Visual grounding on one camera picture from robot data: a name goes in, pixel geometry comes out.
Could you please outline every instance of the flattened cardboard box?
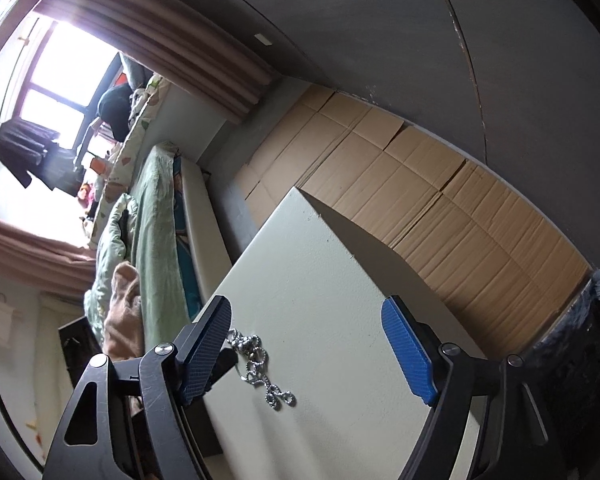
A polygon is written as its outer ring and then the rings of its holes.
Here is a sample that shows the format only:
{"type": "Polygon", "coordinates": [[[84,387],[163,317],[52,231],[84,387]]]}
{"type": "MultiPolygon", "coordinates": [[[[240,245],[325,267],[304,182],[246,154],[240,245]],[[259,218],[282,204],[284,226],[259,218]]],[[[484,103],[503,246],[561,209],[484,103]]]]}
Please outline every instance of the flattened cardboard box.
{"type": "Polygon", "coordinates": [[[236,180],[259,226],[297,186],[382,240],[492,358],[529,344],[590,271],[492,174],[399,118],[324,88],[308,89],[236,180]]]}

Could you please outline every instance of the blue rubber pad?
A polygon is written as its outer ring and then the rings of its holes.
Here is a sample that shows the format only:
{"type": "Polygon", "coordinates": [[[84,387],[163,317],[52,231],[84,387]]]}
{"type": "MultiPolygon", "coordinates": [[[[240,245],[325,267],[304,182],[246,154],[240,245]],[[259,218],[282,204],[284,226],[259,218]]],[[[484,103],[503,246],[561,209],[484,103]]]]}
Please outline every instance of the blue rubber pad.
{"type": "Polygon", "coordinates": [[[206,382],[216,364],[230,325],[231,305],[228,301],[223,301],[209,320],[192,358],[186,365],[180,385],[180,399],[184,406],[188,406],[195,397],[205,393],[206,382]]]}
{"type": "Polygon", "coordinates": [[[432,406],[438,398],[433,382],[433,366],[413,329],[392,298],[382,303],[382,328],[398,359],[411,393],[432,406]]]}

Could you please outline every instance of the metal screw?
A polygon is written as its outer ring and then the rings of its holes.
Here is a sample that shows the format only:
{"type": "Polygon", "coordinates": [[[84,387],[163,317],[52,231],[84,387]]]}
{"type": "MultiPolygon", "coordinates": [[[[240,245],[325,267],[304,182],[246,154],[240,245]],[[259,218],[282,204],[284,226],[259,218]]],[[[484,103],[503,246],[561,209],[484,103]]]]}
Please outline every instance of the metal screw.
{"type": "Polygon", "coordinates": [[[453,343],[444,343],[442,345],[442,353],[444,355],[448,355],[450,357],[453,357],[453,356],[458,355],[460,353],[460,347],[458,345],[453,344],[453,343]]]}
{"type": "Polygon", "coordinates": [[[100,368],[107,363],[107,356],[104,354],[96,354],[90,360],[89,364],[94,368],[100,368]]]}
{"type": "Polygon", "coordinates": [[[512,354],[507,357],[507,363],[515,368],[520,368],[525,362],[522,360],[522,357],[519,355],[512,354]]]}
{"type": "Polygon", "coordinates": [[[154,349],[154,352],[158,355],[168,355],[171,351],[173,351],[173,345],[171,343],[160,343],[154,349]]]}

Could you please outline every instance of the silver necklace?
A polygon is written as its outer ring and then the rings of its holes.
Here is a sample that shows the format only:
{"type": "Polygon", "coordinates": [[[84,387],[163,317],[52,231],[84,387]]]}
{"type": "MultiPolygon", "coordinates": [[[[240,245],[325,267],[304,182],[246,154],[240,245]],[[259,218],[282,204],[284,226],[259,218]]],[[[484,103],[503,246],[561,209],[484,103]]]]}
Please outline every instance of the silver necklace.
{"type": "Polygon", "coordinates": [[[255,334],[243,336],[235,328],[232,328],[229,330],[226,340],[231,348],[247,359],[247,373],[246,375],[241,375],[240,378],[256,387],[265,386],[267,392],[264,398],[269,406],[274,410],[279,410],[282,406],[280,403],[281,400],[289,406],[296,404],[296,396],[294,394],[283,392],[277,384],[272,383],[267,377],[265,370],[269,355],[262,347],[262,341],[258,336],[255,334]]]}

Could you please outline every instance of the silver jewelry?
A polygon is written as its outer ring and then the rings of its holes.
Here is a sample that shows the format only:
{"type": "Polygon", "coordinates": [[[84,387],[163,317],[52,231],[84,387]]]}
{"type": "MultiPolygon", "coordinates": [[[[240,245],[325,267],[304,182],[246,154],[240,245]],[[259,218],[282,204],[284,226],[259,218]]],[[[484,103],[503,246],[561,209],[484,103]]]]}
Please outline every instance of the silver jewelry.
{"type": "Polygon", "coordinates": [[[264,385],[267,393],[264,398],[274,410],[279,410],[282,400],[288,406],[296,405],[296,396],[291,392],[283,392],[277,384],[272,383],[265,370],[269,355],[262,347],[261,339],[254,335],[243,336],[235,328],[229,330],[226,341],[231,348],[247,358],[247,373],[240,378],[253,386],[264,385]]]}

